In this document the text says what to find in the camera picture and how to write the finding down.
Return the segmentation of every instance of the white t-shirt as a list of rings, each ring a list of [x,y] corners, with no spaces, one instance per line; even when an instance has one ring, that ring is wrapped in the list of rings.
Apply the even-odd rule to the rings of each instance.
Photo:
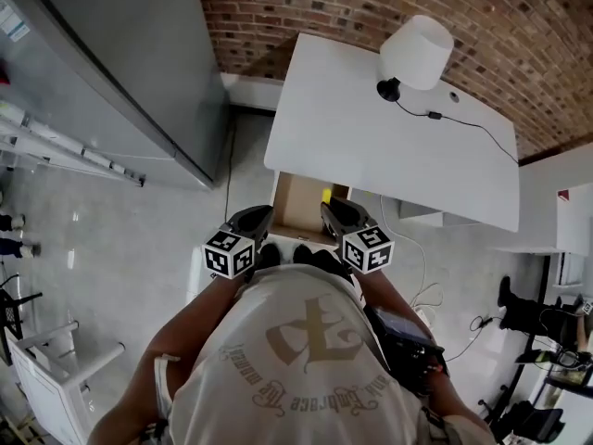
[[[308,265],[259,271],[175,394],[173,442],[417,443],[423,405],[377,358],[351,284]],[[494,443],[445,420],[463,444]]]

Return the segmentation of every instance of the stainless steel refrigerator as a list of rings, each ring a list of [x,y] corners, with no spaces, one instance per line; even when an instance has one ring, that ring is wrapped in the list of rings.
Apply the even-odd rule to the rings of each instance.
[[[0,98],[148,183],[212,187],[228,100],[199,0],[5,0]]]

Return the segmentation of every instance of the tiled floor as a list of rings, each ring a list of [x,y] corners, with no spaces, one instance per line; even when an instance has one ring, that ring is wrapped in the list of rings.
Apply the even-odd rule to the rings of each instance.
[[[238,121],[230,186],[229,212],[268,203],[273,173],[263,167],[271,120],[241,116]],[[225,173],[211,192],[186,192],[148,184],[129,187],[74,172],[37,169],[5,176],[2,210],[27,215],[25,238],[40,241],[41,258],[6,259],[8,273],[22,275],[21,293],[44,292],[29,311],[28,324],[44,330],[69,319],[80,322],[75,335],[81,355],[113,341],[125,352],[90,381],[98,417],[115,403],[129,381],[150,338],[197,291],[198,248],[223,221]],[[379,221],[379,198],[355,192]],[[436,230],[402,224],[395,202],[385,200],[391,227],[417,239],[427,255],[426,284],[439,282],[444,301],[435,312],[434,332],[446,358],[467,345],[476,315],[498,313],[498,282],[505,273],[513,289],[533,296],[540,261],[485,248],[479,229],[471,226]],[[396,239],[387,275],[407,299],[422,276],[422,256],[412,243]],[[421,298],[438,302],[438,288]],[[496,393],[509,381],[512,361],[525,337],[490,325],[472,347],[449,367],[468,405]]]

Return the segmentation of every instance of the white chair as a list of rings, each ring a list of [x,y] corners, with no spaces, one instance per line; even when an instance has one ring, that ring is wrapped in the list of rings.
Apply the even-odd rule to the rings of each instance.
[[[121,343],[82,368],[72,368],[53,353],[48,342],[78,328],[72,322],[55,330],[8,342],[20,383],[39,424],[64,445],[85,445],[93,424],[82,399],[82,383],[119,356]],[[43,364],[41,352],[48,363]]]

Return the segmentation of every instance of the yellow object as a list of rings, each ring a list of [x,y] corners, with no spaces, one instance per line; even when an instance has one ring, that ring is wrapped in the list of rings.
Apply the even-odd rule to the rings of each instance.
[[[332,199],[332,190],[331,188],[323,188],[323,197],[322,201],[326,204],[330,204],[330,199]]]

